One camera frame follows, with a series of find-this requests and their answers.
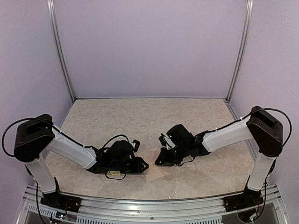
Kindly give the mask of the left aluminium frame post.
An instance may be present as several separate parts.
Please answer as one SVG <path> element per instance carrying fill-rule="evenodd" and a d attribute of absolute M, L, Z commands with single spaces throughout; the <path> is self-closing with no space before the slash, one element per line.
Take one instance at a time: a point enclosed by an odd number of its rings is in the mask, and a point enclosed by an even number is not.
<path fill-rule="evenodd" d="M 47 0 L 46 2 L 47 2 L 47 8 L 48 8 L 48 13 L 50 18 L 50 26 L 53 34 L 53 39 L 54 39 L 59 65 L 66 84 L 66 89 L 68 91 L 72 103 L 74 103 L 77 98 L 66 66 L 66 60 L 63 53 L 61 40 L 60 40 L 58 22 L 57 22 L 56 11 L 55 11 L 55 2 L 54 0 Z"/>

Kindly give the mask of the aluminium frame post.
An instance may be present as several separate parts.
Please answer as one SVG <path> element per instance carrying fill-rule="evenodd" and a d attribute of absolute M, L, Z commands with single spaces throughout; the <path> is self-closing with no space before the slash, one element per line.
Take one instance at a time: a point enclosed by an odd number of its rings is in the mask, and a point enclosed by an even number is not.
<path fill-rule="evenodd" d="M 53 34 L 53 39 L 54 39 L 59 65 L 66 84 L 66 89 L 68 91 L 72 103 L 74 103 L 77 98 L 66 66 L 66 60 L 63 53 L 61 40 L 60 40 L 58 22 L 57 22 L 56 11 L 55 11 L 55 2 L 54 0 L 47 0 L 46 2 L 47 2 L 47 8 L 48 8 L 48 13 L 50 18 L 50 26 Z"/>
<path fill-rule="evenodd" d="M 238 49 L 238 54 L 236 58 L 236 63 L 234 66 L 233 70 L 233 76 L 229 85 L 228 93 L 226 96 L 226 101 L 229 104 L 232 100 L 237 80 L 240 74 L 240 70 L 242 67 L 242 61 L 243 57 L 245 54 L 246 50 L 246 45 L 247 45 L 247 40 L 249 36 L 249 30 L 250 30 L 250 24 L 251 24 L 251 19 L 252 19 L 252 12 L 253 12 L 253 5 L 254 1 L 253 0 L 247 0 L 247 5 L 246 5 L 246 12 L 245 12 L 245 18 L 244 18 L 244 23 L 243 23 L 243 28 L 242 28 L 242 36 L 241 36 L 241 41 Z"/>

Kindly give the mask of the wax seal sticker sheet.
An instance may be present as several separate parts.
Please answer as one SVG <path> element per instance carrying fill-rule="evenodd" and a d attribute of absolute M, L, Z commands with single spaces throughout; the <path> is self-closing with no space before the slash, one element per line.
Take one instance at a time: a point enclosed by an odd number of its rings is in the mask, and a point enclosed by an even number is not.
<path fill-rule="evenodd" d="M 121 172 L 120 171 L 109 171 L 107 173 L 108 176 L 121 176 Z"/>

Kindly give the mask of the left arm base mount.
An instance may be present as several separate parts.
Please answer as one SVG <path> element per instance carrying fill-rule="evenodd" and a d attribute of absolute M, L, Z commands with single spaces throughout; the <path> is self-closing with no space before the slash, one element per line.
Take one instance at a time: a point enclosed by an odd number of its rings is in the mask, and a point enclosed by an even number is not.
<path fill-rule="evenodd" d="M 78 213 L 82 199 L 80 197 L 62 194 L 55 177 L 54 180 L 56 184 L 56 190 L 52 193 L 43 193 L 41 204 L 64 210 L 65 212 L 71 211 Z"/>

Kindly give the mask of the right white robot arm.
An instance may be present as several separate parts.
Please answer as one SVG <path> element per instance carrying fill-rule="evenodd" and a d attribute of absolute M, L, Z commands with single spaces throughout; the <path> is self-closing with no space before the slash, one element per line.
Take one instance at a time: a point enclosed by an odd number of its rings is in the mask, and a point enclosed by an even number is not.
<path fill-rule="evenodd" d="M 257 200 L 257 193 L 270 173 L 274 161 L 283 150 L 283 124 L 269 114 L 269 108 L 255 106 L 251 112 L 225 126 L 193 135 L 182 124 L 172 127 L 159 140 L 162 148 L 155 160 L 157 166 L 181 166 L 186 157 L 209 155 L 218 149 L 239 142 L 253 140 L 259 154 L 246 190 L 239 196 L 239 203 L 249 207 Z"/>

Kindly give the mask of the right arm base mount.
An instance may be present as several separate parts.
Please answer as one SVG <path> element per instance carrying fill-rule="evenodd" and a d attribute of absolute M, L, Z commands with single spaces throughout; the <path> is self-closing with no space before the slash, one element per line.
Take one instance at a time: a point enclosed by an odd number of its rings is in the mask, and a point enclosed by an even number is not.
<path fill-rule="evenodd" d="M 250 190 L 248 188 L 248 182 L 246 182 L 242 193 L 224 197 L 223 201 L 226 212 L 241 210 L 264 203 L 261 190 Z"/>

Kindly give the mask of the pink envelope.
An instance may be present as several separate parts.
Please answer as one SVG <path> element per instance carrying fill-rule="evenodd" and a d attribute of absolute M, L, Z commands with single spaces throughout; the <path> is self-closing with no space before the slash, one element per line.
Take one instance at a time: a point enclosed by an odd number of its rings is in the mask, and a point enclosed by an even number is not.
<path fill-rule="evenodd" d="M 170 175 L 168 168 L 155 165 L 154 162 L 157 159 L 158 155 L 159 152 L 157 147 L 139 153 L 139 156 L 142 157 L 145 160 L 145 162 L 149 165 L 149 168 L 146 171 L 144 171 L 144 175 L 147 182 L 151 182 Z"/>

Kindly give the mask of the right aluminium frame post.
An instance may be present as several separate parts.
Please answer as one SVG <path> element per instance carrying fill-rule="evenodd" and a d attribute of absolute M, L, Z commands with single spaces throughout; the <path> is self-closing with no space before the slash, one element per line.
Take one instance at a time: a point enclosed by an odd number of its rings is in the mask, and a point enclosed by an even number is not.
<path fill-rule="evenodd" d="M 228 93 L 226 96 L 226 101 L 229 104 L 232 100 L 237 80 L 240 74 L 240 70 L 242 67 L 242 61 L 243 57 L 245 54 L 246 50 L 246 45 L 247 45 L 247 40 L 249 36 L 249 30 L 250 30 L 250 24 L 251 24 L 251 19 L 252 19 L 252 12 L 253 12 L 253 5 L 254 1 L 253 0 L 247 0 L 247 5 L 246 5 L 246 12 L 245 12 L 245 18 L 244 18 L 244 23 L 243 23 L 243 28 L 242 28 L 242 36 L 241 36 L 241 41 L 238 49 L 238 54 L 236 58 L 236 63 L 234 66 L 233 70 L 233 76 L 229 85 Z"/>

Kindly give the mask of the front aluminium rail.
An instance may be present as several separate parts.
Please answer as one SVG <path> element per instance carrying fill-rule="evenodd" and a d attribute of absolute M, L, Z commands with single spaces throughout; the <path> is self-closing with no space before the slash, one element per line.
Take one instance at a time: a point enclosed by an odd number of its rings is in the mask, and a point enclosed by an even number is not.
<path fill-rule="evenodd" d="M 262 205 L 228 210 L 225 194 L 175 200 L 125 200 L 81 196 L 77 212 L 36 204 L 41 192 L 34 186 L 25 190 L 17 224 L 285 224 L 287 219 L 275 185 L 262 192 Z"/>

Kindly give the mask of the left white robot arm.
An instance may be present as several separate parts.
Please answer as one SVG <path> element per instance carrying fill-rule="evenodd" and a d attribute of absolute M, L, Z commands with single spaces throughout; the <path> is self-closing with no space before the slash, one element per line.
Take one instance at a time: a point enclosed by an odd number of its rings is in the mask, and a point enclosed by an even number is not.
<path fill-rule="evenodd" d="M 47 194 L 47 200 L 57 208 L 65 204 L 65 196 L 58 192 L 57 180 L 45 163 L 43 151 L 69 159 L 93 174 L 108 175 L 112 171 L 123 176 L 135 175 L 149 167 L 143 158 L 135 155 L 140 146 L 138 140 L 129 142 L 128 138 L 112 138 L 112 146 L 104 144 L 98 149 L 81 144 L 63 133 L 48 114 L 21 119 L 16 123 L 14 157 L 25 164 L 41 191 Z"/>

